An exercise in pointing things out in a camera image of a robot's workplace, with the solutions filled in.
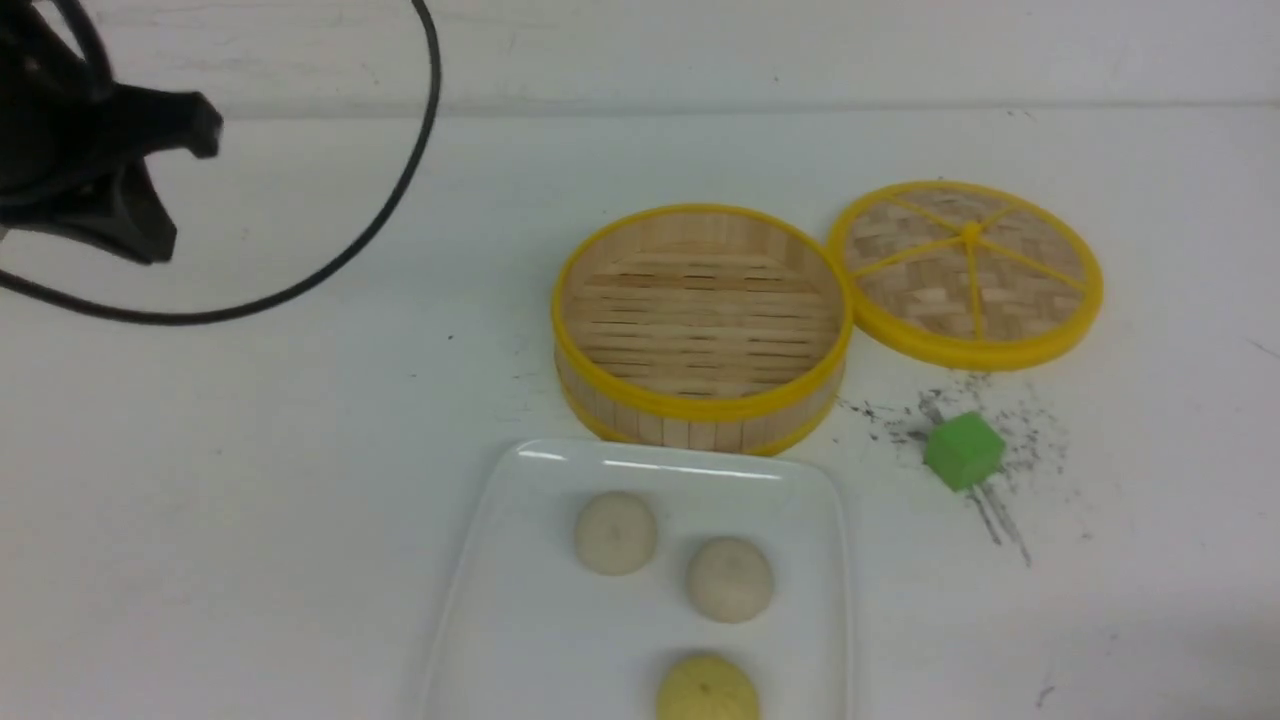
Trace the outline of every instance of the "black cable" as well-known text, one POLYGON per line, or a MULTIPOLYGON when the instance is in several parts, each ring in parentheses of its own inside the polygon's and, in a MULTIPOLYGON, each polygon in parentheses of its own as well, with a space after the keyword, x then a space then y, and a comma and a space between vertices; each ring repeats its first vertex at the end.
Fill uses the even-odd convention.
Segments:
MULTIPOLYGON (((61 6, 63 3, 76 4, 74 0, 60 0, 59 6, 61 6)), ((413 9, 417 10, 417 17, 422 23, 422 31, 426 33, 426 49, 431 61, 431 88, 428 94, 426 111, 422 113, 422 127, 419 129, 417 141, 413 142, 413 150, 410 152, 408 163, 406 163, 399 179, 396 181, 396 186, 387 197, 387 202, 383 204, 381 210, 374 215, 369 227, 356 236, 356 240, 353 240, 346 250, 338 254, 338 256, 330 260, 326 265, 307 275, 301 282, 274 295, 269 295, 243 305, 201 313, 152 313, 148 310, 113 307, 110 305, 102 305, 100 302, 93 302, 92 300, 84 300, 59 290, 45 287, 40 283, 31 282, 27 278, 18 277, 4 270, 0 270, 0 288, 10 290, 19 295, 40 300, 41 302, 56 305, 64 310, 70 310, 73 313, 104 320, 116 320, 120 323, 136 323, 142 325, 207 325, 212 323, 236 320, 264 310, 270 310, 271 307, 276 307, 298 297, 333 277, 333 274, 340 270, 343 265, 349 263, 356 255, 360 255, 360 251, 378 236, 379 231, 383 229, 383 225, 385 225, 387 220, 392 217, 392 213, 396 211, 396 206, 399 205, 401 199, 404 196, 410 183, 413 181, 417 165, 421 163, 422 154, 426 151, 426 141, 431 137, 431 128, 435 126, 435 114, 440 106, 440 41, 435 33, 435 20, 431 19, 431 13, 426 9, 424 0, 410 0, 410 3, 413 5, 413 9)), ((83 51, 88 53, 88 49, 86 47, 83 51)))
POLYGON ((79 45, 81 54, 84 55, 84 65, 88 68, 90 99, 101 100, 110 95, 115 86, 111 74, 111 59, 106 55, 106 46, 102 38, 93 29, 93 20, 88 19, 88 13, 79 4, 79 0, 54 0, 58 12, 67 20, 67 28, 72 31, 72 37, 79 45))

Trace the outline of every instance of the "green sponge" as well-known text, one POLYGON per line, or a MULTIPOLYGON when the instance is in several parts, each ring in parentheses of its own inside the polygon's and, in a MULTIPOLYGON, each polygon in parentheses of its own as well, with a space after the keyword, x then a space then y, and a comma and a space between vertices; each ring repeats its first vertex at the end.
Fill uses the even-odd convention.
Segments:
POLYGON ((933 429, 924 464, 951 489, 960 492, 1000 469, 1005 441, 977 413, 965 413, 933 429))

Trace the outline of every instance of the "woven bamboo lid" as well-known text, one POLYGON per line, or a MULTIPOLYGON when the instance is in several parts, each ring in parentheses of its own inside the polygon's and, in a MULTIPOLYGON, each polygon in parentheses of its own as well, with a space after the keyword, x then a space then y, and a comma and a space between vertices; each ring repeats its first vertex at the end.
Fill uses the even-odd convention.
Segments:
POLYGON ((1048 211, 956 182, 867 195, 828 241, 858 324, 913 357, 1012 370, 1066 352, 1102 304, 1089 247, 1048 211))

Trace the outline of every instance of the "white plate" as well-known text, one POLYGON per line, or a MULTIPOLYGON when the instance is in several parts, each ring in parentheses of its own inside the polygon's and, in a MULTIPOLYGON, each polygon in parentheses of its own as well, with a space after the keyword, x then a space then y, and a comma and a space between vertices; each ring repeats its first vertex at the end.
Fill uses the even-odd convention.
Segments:
POLYGON ((428 664, 429 720, 653 720, 667 667, 696 651, 751 676, 764 720, 850 711, 844 506, 823 473, 777 460, 534 441, 498 462, 471 523, 428 664), (658 551, 604 578, 573 555, 599 492, 644 497, 658 551), (740 625, 698 615, 685 566, 712 537, 755 542, 773 603, 740 625))

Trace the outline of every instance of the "yellow plastic rim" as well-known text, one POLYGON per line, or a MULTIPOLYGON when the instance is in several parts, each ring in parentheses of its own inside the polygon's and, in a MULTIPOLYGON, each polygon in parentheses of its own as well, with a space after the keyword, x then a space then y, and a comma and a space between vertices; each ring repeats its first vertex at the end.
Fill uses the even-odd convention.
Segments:
POLYGON ((650 413, 653 415, 660 415, 664 418, 673 418, 677 420, 690 420, 690 421, 732 421, 741 420, 746 418, 755 418, 759 415, 768 415, 782 410, 783 407, 790 407, 796 402, 806 398, 809 395, 818 391, 823 383, 831 378, 832 373, 840 368, 841 360, 845 356, 846 347, 849 346, 849 337, 854 332, 854 306, 850 299, 849 282, 845 278, 844 270, 832 264, 831 255, 818 245, 817 241, 800 232, 795 227, 772 217, 751 210, 748 208, 735 208, 732 205, 714 205, 714 204, 687 204, 687 205, 667 205, 664 208, 654 208, 653 210, 645 210, 643 213, 636 213, 635 215, 628 215, 608 225, 604 225, 596 231, 591 237, 579 246, 573 255, 570 256, 568 261, 564 263, 563 269, 561 269, 559 278, 556 281, 556 290, 552 293, 552 331, 556 334, 556 345, 563 352, 570 366, 582 377, 596 391, 604 393, 609 400, 618 402, 621 405, 630 406, 635 410, 644 413, 650 413), (831 350, 814 365, 809 372, 800 375, 799 378, 778 386, 773 389, 762 392, 759 395, 751 395, 748 397, 737 398, 701 398, 701 397, 676 397, 671 395, 662 395, 653 392, 650 389, 643 388, 640 386, 628 383, 621 378, 611 375, 599 365, 593 363, 586 354, 579 350, 577 345, 573 343, 573 338, 568 333, 568 328, 564 323, 564 314, 562 311, 564 300, 564 286, 568 282, 570 269, 577 263, 584 252, 588 251, 593 245, 599 242, 600 238, 611 234, 618 228, 645 220, 657 215, 667 215, 673 213, 726 213, 735 215, 744 215, 763 223, 768 223, 799 240, 809 246, 823 263, 831 269, 832 274, 836 277, 836 282, 840 284, 840 293, 844 300, 844 319, 840 325, 840 334, 836 337, 836 342, 831 346, 831 350))
MULTIPOLYGON (((614 430, 613 428, 605 425, 604 423, 599 421, 594 415, 588 413, 581 405, 579 405, 577 400, 573 400, 573 396, 568 392, 568 386, 564 384, 564 378, 561 378, 561 395, 564 396, 564 401, 568 404, 568 409, 573 411, 573 415, 577 416, 579 421, 582 423, 582 425, 586 429, 591 430, 591 433, 595 434, 595 437, 609 442, 644 445, 637 438, 625 436, 614 430)), ((809 437, 809 433, 815 430, 818 425, 820 425, 822 421, 827 419, 827 415, 831 414, 831 409, 835 405, 836 405, 836 396, 832 395, 831 400, 828 400, 827 404, 823 405, 822 409, 818 410, 818 413, 813 418, 805 421, 805 424, 796 428, 795 432, 792 432, 791 434, 781 437, 773 442, 767 442, 759 447, 749 447, 744 450, 742 454, 768 457, 777 455, 783 450, 790 448, 795 443, 809 437)))
MULTIPOLYGON (((1093 251, 1089 250, 1089 246, 1075 233, 1075 231, 1068 227, 1066 223, 1060 220, 1048 210, 1028 202, 1016 195, 1010 195, 991 187, 951 181, 908 182, 892 184, 859 197, 852 205, 846 208, 845 211, 840 214, 835 227, 831 228, 831 234, 827 236, 827 250, 842 272, 847 273, 849 268, 849 261, 845 258, 845 240, 849 237, 849 232, 859 215, 865 213, 877 202, 883 202, 891 197, 913 190, 960 190, 1005 201, 1006 208, 997 210, 993 215, 984 218, 979 223, 983 227, 987 227, 1010 209, 1024 210, 1041 220, 1044 220, 1050 224, 1050 227, 1066 238, 1071 250, 1074 250, 1080 259, 1080 265, 1084 269, 1084 282, 1074 282, 1071 284, 1073 287, 1079 286, 1076 290, 1079 290, 1083 295, 1083 300, 1080 302, 1080 307, 1076 309, 1075 314, 1068 318, 1065 323, 1033 338, 1011 342, 959 340, 931 333, 925 329, 905 323, 902 319, 877 305, 861 291, 856 282, 850 281, 849 291, 852 297, 854 314, 858 318, 858 325, 867 331, 867 334, 874 337, 893 350, 897 350, 899 352, 915 357, 916 360, 933 363, 934 365, 942 365, 945 368, 980 372, 1018 370, 1039 365, 1041 363, 1047 363, 1061 356, 1066 351, 1075 347, 1075 345, 1084 338, 1084 336, 1089 332, 1089 327, 1093 324, 1093 320, 1097 318, 1098 310, 1102 307, 1102 268, 1098 266, 1098 261, 1093 256, 1093 251)), ((945 227, 952 225, 952 223, 945 222, 941 218, 932 217, 927 213, 922 214, 945 227)), ((925 246, 913 249, 910 252, 911 255, 916 255, 954 242, 956 242, 956 238, 940 240, 925 246)), ((983 246, 992 245, 991 241, 987 241, 986 238, 978 238, 978 242, 983 246)), ((881 268, 888 264, 892 263, 881 264, 881 268)), ((1042 270, 1042 268, 1034 266, 1032 266, 1032 269, 1042 270)), ((980 318, 980 299, 977 292, 977 282, 972 282, 973 273, 974 270, 970 265, 969 287, 975 291, 970 300, 970 311, 974 313, 977 318, 980 318)))

